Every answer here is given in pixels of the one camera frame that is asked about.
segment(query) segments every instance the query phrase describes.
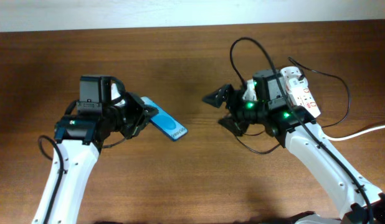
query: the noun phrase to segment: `white cable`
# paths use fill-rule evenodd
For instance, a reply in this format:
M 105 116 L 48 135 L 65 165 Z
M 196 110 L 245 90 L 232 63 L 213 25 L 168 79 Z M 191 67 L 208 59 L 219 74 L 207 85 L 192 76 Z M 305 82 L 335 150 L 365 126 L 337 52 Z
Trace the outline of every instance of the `white cable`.
M 369 133 L 370 131 L 375 131 L 375 130 L 379 130 L 379 129 L 382 129 L 382 128 L 385 128 L 385 124 L 384 124 L 384 125 L 380 125 L 380 126 L 376 126 L 376 127 L 373 127 L 373 128 L 369 128 L 369 129 L 367 129 L 367 130 L 360 131 L 360 132 L 358 132 L 358 133 L 354 133 L 354 134 L 351 134 L 351 135 L 349 135 L 349 136 L 341 137 L 341 138 L 333 138 L 333 137 L 329 137 L 329 136 L 327 136 L 326 134 L 324 134 L 324 136 L 325 136 L 326 138 L 328 138 L 329 140 L 331 140 L 331 141 L 343 141 L 343 140 L 351 139 L 351 138 L 357 137 L 357 136 L 359 136 L 359 135 Z

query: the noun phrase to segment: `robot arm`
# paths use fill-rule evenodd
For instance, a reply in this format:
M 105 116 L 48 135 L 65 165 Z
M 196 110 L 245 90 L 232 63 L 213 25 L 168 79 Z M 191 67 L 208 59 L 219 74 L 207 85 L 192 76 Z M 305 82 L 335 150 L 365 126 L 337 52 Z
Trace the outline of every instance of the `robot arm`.
M 83 145 L 81 140 L 63 140 L 57 146 L 64 160 L 64 171 L 47 223 L 76 223 L 87 179 L 98 160 L 99 152 L 94 144 Z M 33 224 L 45 223 L 59 170 L 59 157 L 54 151 L 49 179 Z
M 368 219 L 366 202 L 356 184 L 345 170 L 306 132 L 295 116 L 291 115 L 282 91 L 294 106 L 293 110 L 299 120 L 317 139 L 347 168 L 358 180 L 360 189 L 372 204 L 374 217 L 385 223 L 385 195 L 377 186 L 366 180 L 329 142 L 315 117 L 320 114 L 311 95 L 306 78 L 299 80 L 297 67 L 287 67 L 277 71 L 257 72 L 248 80 L 246 89 L 235 90 L 230 84 L 205 96 L 202 100 L 216 108 L 226 102 L 230 116 L 219 120 L 219 124 L 235 136 L 242 136 L 250 124 L 262 124 L 266 133 L 275 137 L 282 147 L 295 155 L 315 179 L 325 189 L 338 209 L 343 223 L 355 223 Z
M 317 123 L 307 123 L 309 130 L 327 146 L 327 148 L 349 169 L 357 178 L 366 192 L 370 203 L 380 200 L 382 190 L 365 179 L 330 143 L 324 138 L 324 132 Z M 285 147 L 296 156 L 313 174 L 328 196 L 334 202 L 342 219 L 346 213 L 352 211 L 352 205 L 365 207 L 366 202 L 358 192 L 357 186 L 350 177 L 324 150 L 319 149 L 316 142 L 307 134 L 302 126 L 295 128 L 294 132 L 287 133 Z
M 75 106 L 77 114 L 71 114 Z M 71 103 L 55 125 L 52 167 L 32 224 L 76 223 L 104 140 L 117 131 L 125 139 L 136 137 L 157 113 L 140 97 L 126 92 L 116 78 L 82 76 L 80 99 Z

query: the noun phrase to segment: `green led light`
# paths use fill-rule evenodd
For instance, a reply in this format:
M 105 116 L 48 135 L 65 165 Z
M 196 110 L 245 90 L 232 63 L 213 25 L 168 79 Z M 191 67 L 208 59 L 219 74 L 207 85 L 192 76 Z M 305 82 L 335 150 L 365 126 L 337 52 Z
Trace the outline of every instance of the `green led light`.
M 289 116 L 291 116 L 291 115 L 288 114 L 287 112 L 284 112 L 284 118 L 288 118 Z
M 247 109 L 251 109 L 251 108 L 253 108 L 254 106 L 255 106 L 254 103 L 251 103 L 251 102 L 247 103 Z

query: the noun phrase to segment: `electrical wire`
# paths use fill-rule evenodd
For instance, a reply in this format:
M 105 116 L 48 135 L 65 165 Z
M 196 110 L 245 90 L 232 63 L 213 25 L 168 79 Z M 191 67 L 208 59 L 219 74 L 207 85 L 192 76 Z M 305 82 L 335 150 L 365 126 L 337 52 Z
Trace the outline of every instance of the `electrical wire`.
M 320 75 L 325 75 L 325 76 L 328 76 L 328 77 L 331 77 L 331 78 L 336 78 L 337 80 L 341 81 L 341 83 L 345 86 L 345 89 L 346 89 L 346 92 L 348 94 L 348 108 L 346 109 L 346 113 L 345 115 L 343 116 L 342 119 L 340 119 L 339 121 L 333 123 L 333 124 L 329 124 L 329 125 L 325 125 L 325 126 L 322 126 L 322 128 L 329 128 L 331 126 L 334 126 L 334 125 L 337 125 L 339 123 L 341 123 L 342 121 L 344 121 L 348 115 L 349 115 L 349 111 L 350 111 L 350 104 L 351 104 L 351 94 L 350 94 L 350 89 L 348 87 L 348 84 L 346 84 L 346 82 L 341 78 L 341 77 L 337 77 L 336 75 L 331 75 L 331 74 L 328 74 L 328 73 L 325 73 L 325 72 L 320 72 L 320 71 L 317 71 L 317 70 L 314 70 L 314 69 L 311 69 L 311 68 L 308 68 L 304 65 L 302 65 L 301 63 L 297 62 L 295 59 L 291 58 L 291 57 L 288 57 L 288 60 L 296 67 L 299 68 L 300 72 L 301 72 L 301 77 L 299 78 L 299 80 L 302 80 L 306 75 L 305 75 L 305 72 L 302 70 L 305 69 L 305 70 L 308 70 L 308 71 L 311 71 L 311 72 L 315 72 L 315 73 L 318 73 Z
M 247 146 L 246 144 L 244 144 L 239 138 L 238 136 L 235 136 L 236 140 L 239 141 L 243 146 L 245 146 L 247 149 L 249 149 L 251 152 L 253 153 L 256 153 L 256 154 L 259 154 L 259 155 L 266 155 L 266 154 L 270 154 L 271 152 L 273 152 L 276 148 L 278 148 L 280 146 L 280 144 L 274 146 L 273 148 L 271 148 L 270 150 L 268 151 L 264 151 L 264 152 L 260 152 L 260 151 L 256 151 L 255 149 L 252 149 L 251 147 Z
M 43 221 L 43 223 L 48 223 L 49 219 L 50 219 L 51 210 L 53 209 L 55 196 L 57 195 L 58 189 L 60 187 L 62 175 L 64 173 L 64 161 L 63 161 L 63 158 L 62 158 L 61 151 L 58 148 L 58 145 L 55 143 L 55 141 L 53 139 L 51 139 L 48 136 L 45 136 L 45 135 L 39 136 L 37 141 L 38 141 L 38 144 L 39 144 L 40 151 L 42 151 L 42 153 L 44 152 L 43 148 L 41 147 L 43 139 L 46 139 L 47 141 L 49 141 L 51 143 L 51 145 L 54 147 L 54 149 L 55 149 L 55 151 L 56 151 L 56 153 L 58 155 L 59 162 L 60 162 L 60 169 L 58 171 L 58 178 L 57 178 L 57 181 L 55 183 L 54 190 L 53 190 L 53 193 L 51 195 L 50 202 L 49 202 L 49 206 L 47 207 L 47 212 L 45 214 L 45 218 L 44 218 L 44 221 Z
M 261 135 L 262 133 L 264 133 L 265 131 L 261 131 L 259 133 L 256 133 L 256 134 L 246 134 L 246 133 L 242 133 L 243 135 L 246 135 L 246 136 L 258 136 L 258 135 Z
M 234 71 L 236 72 L 236 74 L 238 75 L 238 77 L 240 78 L 241 83 L 242 83 L 242 86 L 246 89 L 246 88 L 247 88 L 247 84 L 246 84 L 244 78 L 242 78 L 242 76 L 241 76 L 240 72 L 238 71 L 237 67 L 235 67 L 235 65 L 234 65 L 234 59 L 233 59 L 233 57 L 232 57 L 232 51 L 234 50 L 235 45 L 236 45 L 238 42 L 240 42 L 241 40 L 250 40 L 250 41 L 253 41 L 253 42 L 255 42 L 256 40 L 254 40 L 254 39 L 252 39 L 252 38 L 250 38 L 250 37 L 241 37 L 241 38 L 239 38 L 238 40 L 234 41 L 234 43 L 232 43 L 232 45 L 231 45 L 231 47 L 230 47 L 230 63 L 231 63 L 231 66 L 232 66 L 232 68 L 234 69 Z
M 304 128 L 304 130 L 308 133 L 308 135 L 312 138 L 312 140 L 314 140 L 346 172 L 346 174 L 351 178 L 351 180 L 353 181 L 355 186 L 357 186 L 360 194 L 363 196 L 363 199 L 364 199 L 364 201 L 366 202 L 366 205 L 367 205 L 368 220 L 369 220 L 370 224 L 373 224 L 374 223 L 373 208 L 372 208 L 371 203 L 370 203 L 370 201 L 369 201 L 369 199 L 368 199 L 368 197 L 366 195 L 366 192 L 364 192 L 364 190 L 363 190 L 363 187 L 357 181 L 356 177 L 350 172 L 350 170 L 321 141 L 319 141 L 316 138 L 316 136 L 307 128 L 305 123 L 303 123 L 303 121 L 297 116 L 297 114 L 293 110 L 292 106 L 290 105 L 290 103 L 288 101 L 288 98 L 287 98 L 287 96 L 286 96 L 286 94 L 285 94 L 285 92 L 284 92 L 284 90 L 282 88 L 282 85 L 281 85 L 281 82 L 280 82 L 280 79 L 279 79 L 279 77 L 282 77 L 282 76 L 281 76 L 281 74 L 277 73 L 277 70 L 276 70 L 276 68 L 274 66 L 274 63 L 273 63 L 272 59 L 270 58 L 269 54 L 267 53 L 267 51 L 264 49 L 264 47 L 259 42 L 257 42 L 256 40 L 254 40 L 254 39 L 252 39 L 250 37 L 241 37 L 240 39 L 236 40 L 234 43 L 236 43 L 236 42 L 238 42 L 240 40 L 249 40 L 249 41 L 253 42 L 258 48 L 261 49 L 262 53 L 265 55 L 269 65 L 270 65 L 270 67 L 271 67 L 271 69 L 273 71 L 273 74 L 276 77 L 278 89 L 280 90 L 280 92 L 282 94 L 282 98 L 284 99 L 285 104 L 287 105 L 290 113 L 300 123 L 300 125 Z
M 48 160 L 52 161 L 53 158 L 52 158 L 51 156 L 49 156 L 49 155 L 44 151 L 44 148 L 43 148 L 43 145 L 42 145 L 43 139 L 46 139 L 46 138 L 41 138 L 41 137 L 39 137 L 39 138 L 37 139 L 37 145 L 38 145 L 38 147 L 39 147 L 39 149 L 40 149 L 40 152 L 43 154 L 43 156 L 46 157 Z
M 107 144 L 107 145 L 103 146 L 102 148 L 103 149 L 109 149 L 109 148 L 111 148 L 113 146 L 117 146 L 117 145 L 121 144 L 124 141 L 126 141 L 126 138 L 123 138 L 123 139 L 121 139 L 121 140 L 119 140 L 119 141 L 117 141 L 115 143 L 112 143 L 112 144 Z
M 65 110 L 65 113 L 64 115 L 70 115 L 72 113 L 72 111 L 74 110 L 75 106 L 76 106 L 76 103 L 78 102 L 78 100 L 73 100 L 67 107 L 67 109 Z
M 380 125 L 380 126 L 376 126 L 376 127 L 372 127 L 372 128 L 366 129 L 366 130 L 364 130 L 364 131 L 360 131 L 360 132 L 351 134 L 351 135 L 349 135 L 349 136 L 341 137 L 341 138 L 333 138 L 333 137 L 329 137 L 329 136 L 327 136 L 326 134 L 324 134 L 324 136 L 325 136 L 326 138 L 328 138 L 329 140 L 331 140 L 331 141 L 344 141 L 344 140 L 347 140 L 347 139 L 351 139 L 351 138 L 360 136 L 360 135 L 362 135 L 362 134 L 369 133 L 370 131 L 376 131 L 376 130 L 379 130 L 379 129 L 382 129 L 382 128 L 385 128 L 385 124 L 384 124 L 384 125 Z

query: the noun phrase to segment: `blue object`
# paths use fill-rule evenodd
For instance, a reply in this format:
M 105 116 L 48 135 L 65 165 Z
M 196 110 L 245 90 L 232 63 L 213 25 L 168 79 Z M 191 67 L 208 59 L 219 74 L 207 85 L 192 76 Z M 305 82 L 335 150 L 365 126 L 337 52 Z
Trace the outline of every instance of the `blue object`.
M 155 107 L 158 109 L 158 114 L 151 118 L 151 122 L 161 130 L 167 137 L 173 141 L 177 141 L 179 138 L 187 134 L 188 130 L 179 122 L 177 122 L 172 116 L 167 114 L 162 108 L 155 104 L 148 97 L 141 97 L 145 105 Z

